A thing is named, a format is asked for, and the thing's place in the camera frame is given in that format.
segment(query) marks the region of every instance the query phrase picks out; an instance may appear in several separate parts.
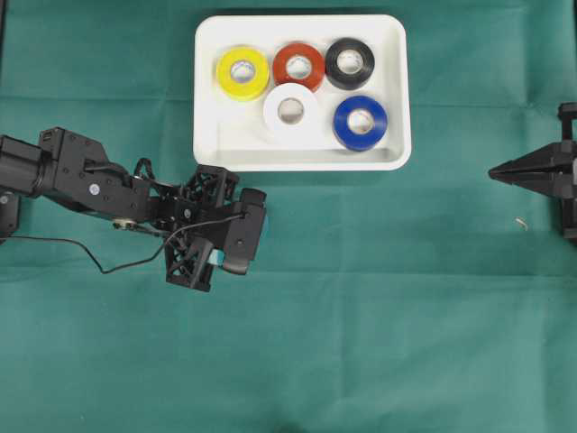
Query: black cable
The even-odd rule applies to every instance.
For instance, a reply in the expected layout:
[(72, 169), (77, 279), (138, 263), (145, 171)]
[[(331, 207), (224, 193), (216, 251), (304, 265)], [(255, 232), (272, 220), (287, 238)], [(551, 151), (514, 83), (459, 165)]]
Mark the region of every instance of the black cable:
[(25, 241), (42, 241), (42, 242), (54, 242), (54, 243), (63, 243), (63, 244), (73, 244), (76, 245), (80, 248), (82, 248), (84, 250), (84, 252), (86, 254), (88, 254), (88, 257), (90, 257), (90, 259), (92, 260), (92, 262), (95, 263), (96, 267), (98, 268), (98, 270), (100, 271), (100, 273), (103, 273), (104, 275), (107, 275), (109, 273), (112, 272), (116, 272), (116, 271), (120, 271), (121, 269), (126, 269), (126, 268), (131, 268), (133, 266), (138, 266), (140, 264), (145, 264), (148, 262), (152, 262), (154, 259), (156, 259), (159, 254), (162, 252), (162, 250), (170, 243), (170, 241), (172, 241), (172, 239), (174, 239), (174, 236), (178, 235), (181, 232), (184, 232), (185, 230), (189, 230), (191, 228), (196, 228), (196, 227), (201, 227), (201, 226), (209, 226), (212, 224), (222, 224), (222, 223), (226, 223), (228, 221), (233, 221), (234, 219), (238, 219), (243, 217), (244, 214), (236, 214), (236, 215), (231, 215), (228, 216), (226, 218), (223, 219), (216, 219), (216, 220), (212, 220), (212, 221), (204, 221), (202, 223), (195, 223), (195, 224), (190, 224), (188, 226), (183, 226), (181, 228), (179, 228), (178, 230), (175, 230), (174, 232), (172, 232), (169, 237), (166, 238), (166, 240), (162, 243), (162, 245), (159, 247), (158, 250), (156, 250), (156, 253), (154, 253), (151, 257), (149, 257), (148, 259), (143, 259), (143, 260), (139, 260), (137, 262), (131, 262), (131, 263), (125, 263), (125, 264), (119, 264), (118, 266), (115, 266), (112, 269), (108, 269), (105, 270), (102, 265), (100, 264), (100, 262), (97, 260), (97, 258), (90, 252), (90, 250), (88, 249), (87, 246), (85, 246), (84, 244), (80, 243), (79, 241), (75, 241), (73, 239), (64, 239), (64, 238), (58, 238), (58, 237), (36, 237), (36, 236), (22, 236), (22, 235), (13, 235), (13, 236), (8, 236), (8, 237), (0, 237), (0, 241), (8, 241), (10, 239), (17, 239), (17, 240), (25, 240)]

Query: green tablecloth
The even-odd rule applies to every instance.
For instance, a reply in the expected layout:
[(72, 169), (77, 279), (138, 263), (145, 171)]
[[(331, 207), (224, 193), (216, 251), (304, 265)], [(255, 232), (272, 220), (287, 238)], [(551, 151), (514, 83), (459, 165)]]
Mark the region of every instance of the green tablecloth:
[[(408, 33), (413, 155), (243, 174), (269, 194), (270, 235), (208, 295), (165, 284), (162, 260), (101, 276), (70, 246), (3, 245), (2, 431), (575, 431), (577, 252), (554, 202), (486, 174), (560, 138), (572, 1), (203, 3), (10, 1), (0, 131), (35, 143), (60, 125), (180, 182), (204, 18), (385, 13)], [(21, 233), (106, 265), (158, 244), (45, 199), (24, 201)]]

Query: metal bracket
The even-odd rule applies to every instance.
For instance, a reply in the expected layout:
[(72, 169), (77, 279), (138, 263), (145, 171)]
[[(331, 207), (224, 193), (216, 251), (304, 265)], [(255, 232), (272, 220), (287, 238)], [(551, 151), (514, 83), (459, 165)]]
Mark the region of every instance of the metal bracket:
[(20, 223), (20, 197), (12, 192), (0, 191), (0, 244), (1, 238), (10, 237)]

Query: blue tape roll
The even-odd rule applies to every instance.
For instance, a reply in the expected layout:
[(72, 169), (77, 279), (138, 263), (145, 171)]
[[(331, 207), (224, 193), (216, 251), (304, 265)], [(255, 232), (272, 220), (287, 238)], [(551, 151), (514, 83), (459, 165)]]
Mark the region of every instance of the blue tape roll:
[[(357, 134), (349, 127), (349, 115), (355, 110), (365, 110), (372, 116), (374, 125), (365, 134)], [(352, 151), (368, 151), (374, 147), (387, 132), (388, 124), (385, 109), (370, 97), (349, 97), (334, 112), (334, 134), (347, 149)]]

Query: robotic arm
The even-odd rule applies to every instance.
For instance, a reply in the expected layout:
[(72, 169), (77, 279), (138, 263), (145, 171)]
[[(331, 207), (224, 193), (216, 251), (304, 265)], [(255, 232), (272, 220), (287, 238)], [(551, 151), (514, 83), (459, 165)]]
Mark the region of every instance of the robotic arm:
[(101, 143), (61, 128), (43, 131), (38, 146), (0, 136), (0, 244), (18, 227), (20, 196), (44, 196), (115, 228), (161, 236), (166, 281), (209, 291), (215, 266), (244, 275), (260, 241), (266, 195), (243, 189), (233, 201), (238, 181), (199, 165), (188, 183), (167, 185), (146, 159), (131, 175)]

